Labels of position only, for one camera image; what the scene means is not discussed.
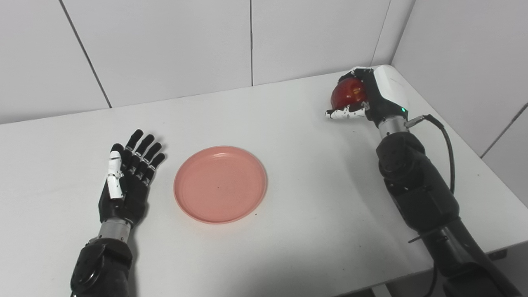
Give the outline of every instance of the pink plate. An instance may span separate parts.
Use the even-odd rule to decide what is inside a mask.
[[[174,196],[192,218],[225,224],[251,213],[266,185],[266,172],[255,156],[237,147],[215,146],[183,163],[174,179]]]

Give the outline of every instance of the silver cylinder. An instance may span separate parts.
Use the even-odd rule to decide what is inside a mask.
[[[129,222],[122,219],[108,219],[101,224],[97,238],[114,238],[126,243],[129,234]]]
[[[381,138],[396,132],[408,132],[409,129],[405,127],[407,121],[402,116],[390,116],[378,125]]]

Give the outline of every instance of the white table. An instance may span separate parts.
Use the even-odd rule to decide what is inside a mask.
[[[132,296],[330,297],[431,268],[383,185],[375,126],[324,117],[340,75],[0,125],[2,295],[69,295],[79,250],[99,230],[109,149],[136,128],[154,133],[168,158],[131,236]],[[411,117],[438,116],[406,90]],[[527,241],[528,209],[447,128],[476,241],[485,252]],[[441,133],[427,123],[412,131],[447,178]],[[193,220],[173,197],[180,165],[215,145],[250,151],[269,179],[254,213],[226,225]]]

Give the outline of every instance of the robotic arm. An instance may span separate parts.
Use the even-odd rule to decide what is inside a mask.
[[[125,148],[114,144],[108,159],[108,176],[99,200],[101,229],[81,250],[73,270],[71,297],[129,297],[128,271],[132,252],[128,236],[145,215],[148,187],[165,159],[149,134],[134,148],[143,131],[134,132]]]
[[[451,189],[426,157],[409,127],[431,115],[408,120],[403,77],[391,66],[355,67],[332,93],[328,118],[366,116],[380,131],[376,149],[385,186],[407,225],[418,232],[440,273],[449,297],[521,296],[471,237],[459,217]]]

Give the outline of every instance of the red apple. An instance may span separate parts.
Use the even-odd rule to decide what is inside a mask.
[[[345,78],[340,81],[330,98],[333,109],[350,105],[351,112],[361,109],[361,103],[364,101],[366,101],[365,86],[358,78]]]

